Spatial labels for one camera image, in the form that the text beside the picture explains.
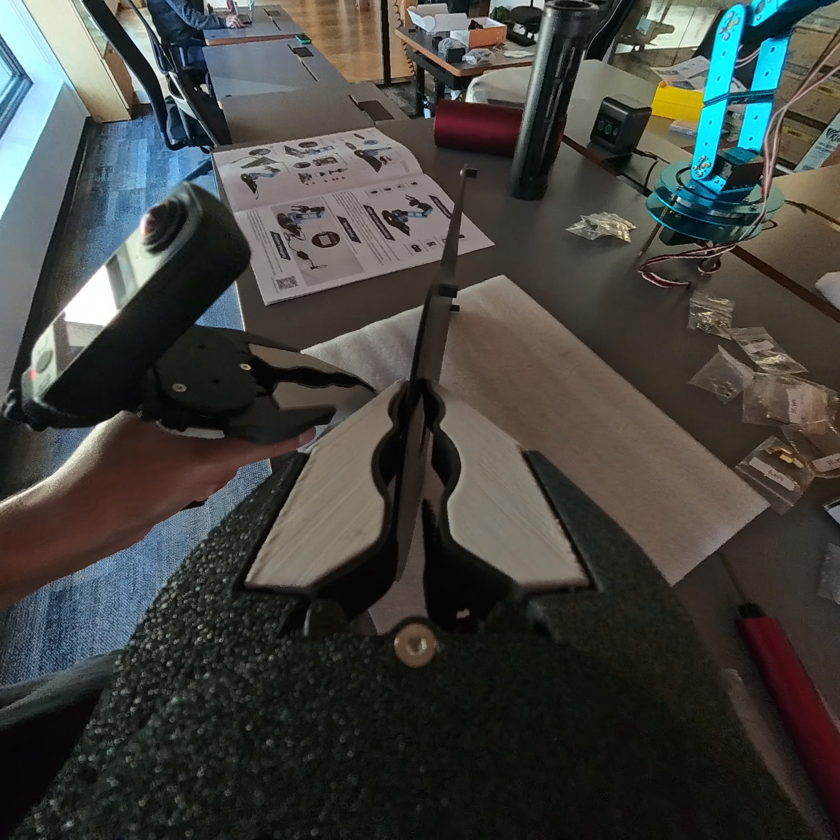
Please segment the small bag with black parts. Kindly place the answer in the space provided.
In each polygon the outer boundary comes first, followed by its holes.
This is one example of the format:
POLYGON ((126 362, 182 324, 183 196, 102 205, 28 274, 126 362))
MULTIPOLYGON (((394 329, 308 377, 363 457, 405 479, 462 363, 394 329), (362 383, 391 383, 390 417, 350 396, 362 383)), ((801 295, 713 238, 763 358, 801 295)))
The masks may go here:
POLYGON ((635 229, 635 224, 615 213, 600 212, 581 215, 566 231, 589 241, 608 236, 629 243, 635 229))

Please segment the wooden table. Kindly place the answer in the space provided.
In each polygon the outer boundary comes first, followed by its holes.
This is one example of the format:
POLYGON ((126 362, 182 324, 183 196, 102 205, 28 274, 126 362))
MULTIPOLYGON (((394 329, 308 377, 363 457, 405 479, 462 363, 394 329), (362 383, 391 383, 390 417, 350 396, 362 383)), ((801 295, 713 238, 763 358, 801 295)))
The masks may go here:
POLYGON ((414 67, 417 118, 434 116, 438 102, 448 91, 463 95, 474 77, 490 70, 530 67, 536 53, 535 45, 521 46, 509 40, 470 48, 455 36, 432 35, 417 27, 399 27, 393 34, 414 67))

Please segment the open instruction booklet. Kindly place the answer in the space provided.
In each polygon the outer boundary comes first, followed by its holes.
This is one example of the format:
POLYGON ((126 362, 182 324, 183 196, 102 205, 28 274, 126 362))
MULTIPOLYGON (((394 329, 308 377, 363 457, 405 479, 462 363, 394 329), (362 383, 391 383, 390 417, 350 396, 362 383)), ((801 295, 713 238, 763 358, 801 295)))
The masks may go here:
POLYGON ((216 149, 267 306, 443 257, 455 202, 375 128, 216 149))

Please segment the white foam sheet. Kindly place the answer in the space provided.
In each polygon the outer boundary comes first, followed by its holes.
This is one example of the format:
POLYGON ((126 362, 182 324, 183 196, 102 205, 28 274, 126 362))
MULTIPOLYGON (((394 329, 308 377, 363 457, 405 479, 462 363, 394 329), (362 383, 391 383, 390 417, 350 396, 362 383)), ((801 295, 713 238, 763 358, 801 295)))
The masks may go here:
POLYGON ((669 584, 769 507, 506 276, 456 303, 443 387, 544 455, 669 584))

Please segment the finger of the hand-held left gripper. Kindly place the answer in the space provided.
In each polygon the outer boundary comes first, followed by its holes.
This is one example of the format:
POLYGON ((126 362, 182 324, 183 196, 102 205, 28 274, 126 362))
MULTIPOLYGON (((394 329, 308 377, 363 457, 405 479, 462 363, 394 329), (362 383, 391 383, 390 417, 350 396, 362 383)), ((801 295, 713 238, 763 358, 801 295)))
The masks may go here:
POLYGON ((243 412, 224 420, 222 430, 226 438, 261 445, 279 443, 328 424, 336 412, 360 395, 358 385, 278 385, 243 412))
POLYGON ((372 395, 376 393, 371 384, 357 375, 308 353, 253 333, 245 333, 245 342, 252 356, 270 369, 273 385, 294 383, 309 388, 335 385, 348 389, 360 387, 372 395))

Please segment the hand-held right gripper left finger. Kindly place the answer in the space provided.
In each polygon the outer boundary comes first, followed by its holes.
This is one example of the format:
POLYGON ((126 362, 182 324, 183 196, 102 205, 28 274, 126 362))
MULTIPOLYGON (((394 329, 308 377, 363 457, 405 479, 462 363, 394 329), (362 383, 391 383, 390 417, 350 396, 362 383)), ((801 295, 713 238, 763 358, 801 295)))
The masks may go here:
POLYGON ((398 381, 311 450, 245 576, 251 592, 366 612, 396 577, 396 506, 405 465, 398 381))

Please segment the light grey neighbouring desk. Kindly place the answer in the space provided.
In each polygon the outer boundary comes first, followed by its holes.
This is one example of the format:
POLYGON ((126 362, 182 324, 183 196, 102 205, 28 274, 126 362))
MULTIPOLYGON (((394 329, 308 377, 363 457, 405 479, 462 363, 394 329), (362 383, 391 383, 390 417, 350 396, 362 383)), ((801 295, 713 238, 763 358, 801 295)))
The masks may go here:
POLYGON ((233 144, 298 140, 408 119, 370 82, 227 97, 222 110, 233 144))
POLYGON ((350 84, 316 46, 294 38, 207 46, 203 53, 221 102, 319 85, 345 89, 350 84))

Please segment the red handled screwdriver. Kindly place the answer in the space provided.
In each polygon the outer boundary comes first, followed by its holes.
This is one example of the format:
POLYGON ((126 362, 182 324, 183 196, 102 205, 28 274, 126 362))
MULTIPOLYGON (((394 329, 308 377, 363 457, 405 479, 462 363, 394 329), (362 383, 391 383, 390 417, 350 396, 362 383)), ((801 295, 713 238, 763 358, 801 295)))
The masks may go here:
POLYGON ((780 622, 745 595, 726 555, 718 551, 717 556, 738 597, 740 635, 838 834, 838 728, 780 622))

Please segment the black office chair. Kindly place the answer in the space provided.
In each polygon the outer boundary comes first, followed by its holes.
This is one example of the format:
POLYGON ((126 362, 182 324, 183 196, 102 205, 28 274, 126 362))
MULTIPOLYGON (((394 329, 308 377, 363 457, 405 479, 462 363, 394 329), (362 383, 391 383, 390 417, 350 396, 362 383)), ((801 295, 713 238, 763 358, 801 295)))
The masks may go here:
POLYGON ((113 50, 140 82, 150 100, 165 145, 171 151, 199 148, 205 153, 231 143, 224 114, 216 100, 194 82, 173 60, 140 10, 128 5, 140 18, 152 47, 155 62, 165 79, 167 93, 139 47, 103 1, 83 1, 113 50))

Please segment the small grey labelled bag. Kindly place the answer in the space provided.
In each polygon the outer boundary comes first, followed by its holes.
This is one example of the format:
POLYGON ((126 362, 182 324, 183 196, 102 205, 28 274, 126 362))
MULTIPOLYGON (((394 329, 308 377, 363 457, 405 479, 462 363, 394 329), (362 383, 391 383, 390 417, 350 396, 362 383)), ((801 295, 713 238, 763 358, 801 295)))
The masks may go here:
POLYGON ((828 543, 816 586, 816 594, 819 597, 836 605, 840 604, 839 561, 839 546, 828 543))

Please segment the person's left hand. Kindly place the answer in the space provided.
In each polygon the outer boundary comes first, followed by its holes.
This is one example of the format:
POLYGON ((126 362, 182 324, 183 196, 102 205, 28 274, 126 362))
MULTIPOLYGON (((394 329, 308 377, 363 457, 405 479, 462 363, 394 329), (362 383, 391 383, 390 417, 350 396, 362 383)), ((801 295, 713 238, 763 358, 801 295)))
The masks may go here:
POLYGON ((112 551, 141 541, 154 526, 226 486, 244 467, 289 454, 315 428, 274 444, 174 434, 123 414, 97 428, 92 476, 97 510, 112 551))

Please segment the small clear parts bag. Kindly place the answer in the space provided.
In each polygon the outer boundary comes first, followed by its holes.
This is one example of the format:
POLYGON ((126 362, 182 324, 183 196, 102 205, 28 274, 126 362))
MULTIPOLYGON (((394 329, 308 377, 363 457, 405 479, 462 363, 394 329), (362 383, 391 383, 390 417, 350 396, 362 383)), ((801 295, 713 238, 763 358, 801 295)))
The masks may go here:
POLYGON ((838 394, 791 374, 757 373, 742 393, 742 421, 754 425, 803 426, 833 422, 838 394))
POLYGON ((815 477, 839 477, 839 432, 831 422, 788 424, 783 425, 781 431, 814 471, 815 477))
POLYGON ((807 372, 807 368, 784 351, 763 327, 730 328, 729 335, 763 373, 798 375, 807 372))
POLYGON ((734 308, 732 299, 697 290, 689 299, 687 328, 729 340, 734 308))

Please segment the yellow box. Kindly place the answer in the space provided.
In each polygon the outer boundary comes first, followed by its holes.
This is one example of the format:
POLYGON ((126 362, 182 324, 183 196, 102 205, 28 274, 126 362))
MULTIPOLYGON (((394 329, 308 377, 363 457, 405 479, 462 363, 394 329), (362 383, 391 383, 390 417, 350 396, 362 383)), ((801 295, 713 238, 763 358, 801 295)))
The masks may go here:
POLYGON ((704 107, 705 92, 659 82, 652 102, 652 115, 670 121, 698 123, 704 107))

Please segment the small black box device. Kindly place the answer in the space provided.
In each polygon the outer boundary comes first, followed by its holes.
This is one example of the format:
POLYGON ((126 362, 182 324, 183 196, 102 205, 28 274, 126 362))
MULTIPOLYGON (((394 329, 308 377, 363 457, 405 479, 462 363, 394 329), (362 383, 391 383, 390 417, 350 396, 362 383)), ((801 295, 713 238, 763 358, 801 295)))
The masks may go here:
POLYGON ((592 125, 590 142, 614 157, 633 153, 653 114, 652 106, 628 97, 605 97, 592 125))

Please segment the dark red metal cylinder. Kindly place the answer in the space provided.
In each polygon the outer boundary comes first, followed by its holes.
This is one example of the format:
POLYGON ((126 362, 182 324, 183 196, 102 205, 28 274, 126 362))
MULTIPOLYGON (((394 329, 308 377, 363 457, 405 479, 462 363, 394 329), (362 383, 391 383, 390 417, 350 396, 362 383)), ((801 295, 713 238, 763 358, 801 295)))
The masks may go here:
POLYGON ((513 158, 522 108, 461 100, 442 101, 434 117, 438 148, 513 158))

